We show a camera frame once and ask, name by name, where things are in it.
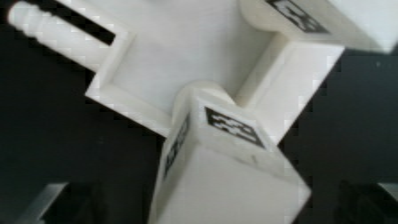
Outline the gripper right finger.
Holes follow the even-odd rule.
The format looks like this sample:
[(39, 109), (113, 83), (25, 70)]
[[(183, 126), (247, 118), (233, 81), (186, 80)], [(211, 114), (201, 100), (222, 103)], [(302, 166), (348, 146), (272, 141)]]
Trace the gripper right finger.
[(387, 192), (389, 196), (392, 197), (394, 201), (398, 202), (398, 183), (378, 182), (376, 185), (380, 186), (382, 190)]

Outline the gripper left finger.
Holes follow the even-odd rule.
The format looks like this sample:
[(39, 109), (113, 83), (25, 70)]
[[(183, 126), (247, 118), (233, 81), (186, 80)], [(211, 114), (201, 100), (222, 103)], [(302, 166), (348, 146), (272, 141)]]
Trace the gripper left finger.
[(14, 224), (44, 224), (44, 213), (55, 203), (65, 186), (67, 182), (50, 183), (44, 186), (44, 189), (32, 200), (32, 203), (25, 209), (25, 212), (21, 213), (19, 218), (16, 219)]

